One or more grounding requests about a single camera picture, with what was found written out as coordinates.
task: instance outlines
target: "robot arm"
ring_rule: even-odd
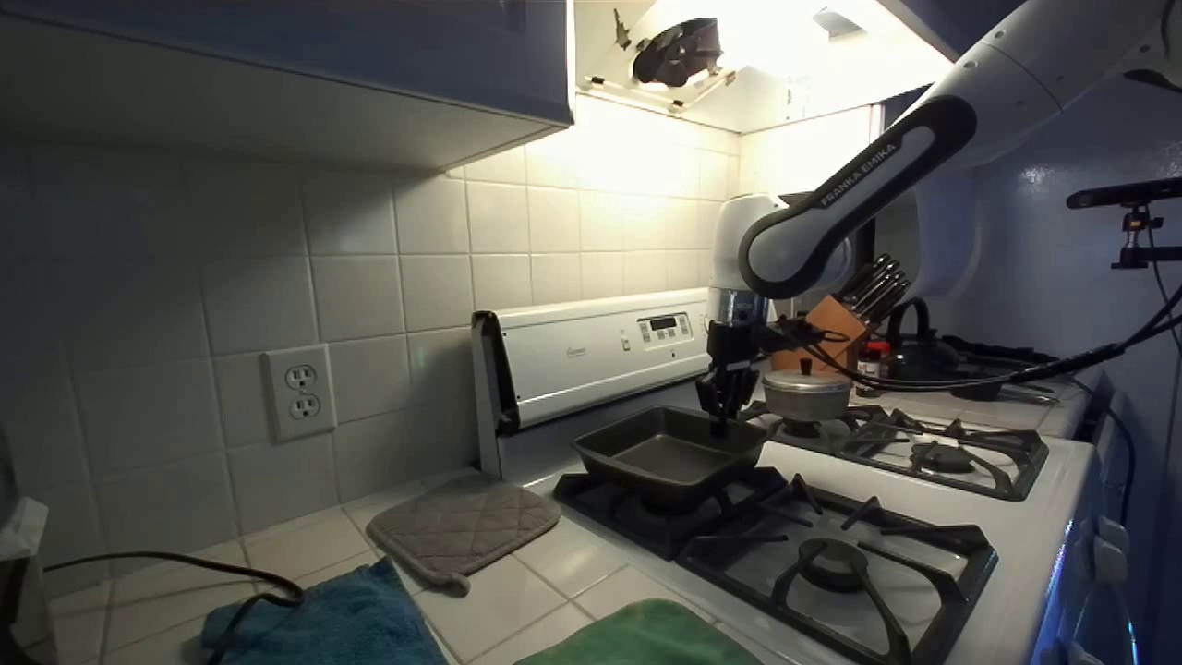
[[[698,382],[703,407],[717,420],[735,418],[754,393],[751,367],[789,343],[765,333],[760,299],[802,296],[893,198],[940,169],[1001,156],[1097,83],[1122,73],[1163,39],[1172,7],[1172,0],[1028,0],[815,193],[746,230],[725,230],[712,257],[712,370]]]

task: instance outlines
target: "green towel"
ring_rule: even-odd
[[[520,665],[760,665],[677,603],[637,603]]]
[[[202,624],[212,654],[237,608]],[[325,582],[302,608],[259,603],[240,624],[221,665],[448,665],[391,563]]]

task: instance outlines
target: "wall outlet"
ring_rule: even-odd
[[[271,393],[271,435],[298,439],[338,429],[329,349],[285,349],[262,354]]]

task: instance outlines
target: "orange object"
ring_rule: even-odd
[[[819,343],[835,361],[841,361],[846,370],[856,358],[862,342],[869,338],[869,327],[862,319],[853,319],[853,312],[846,312],[837,299],[823,296],[805,321],[819,333],[829,333],[829,342]],[[830,370],[829,361],[819,361],[815,354],[809,354],[805,349],[793,350],[781,350],[767,358],[773,370],[799,370],[799,374],[815,374],[815,379],[830,379],[837,370]]]

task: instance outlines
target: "white cabinet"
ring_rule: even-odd
[[[435,169],[569,125],[567,0],[0,0],[0,133]]]

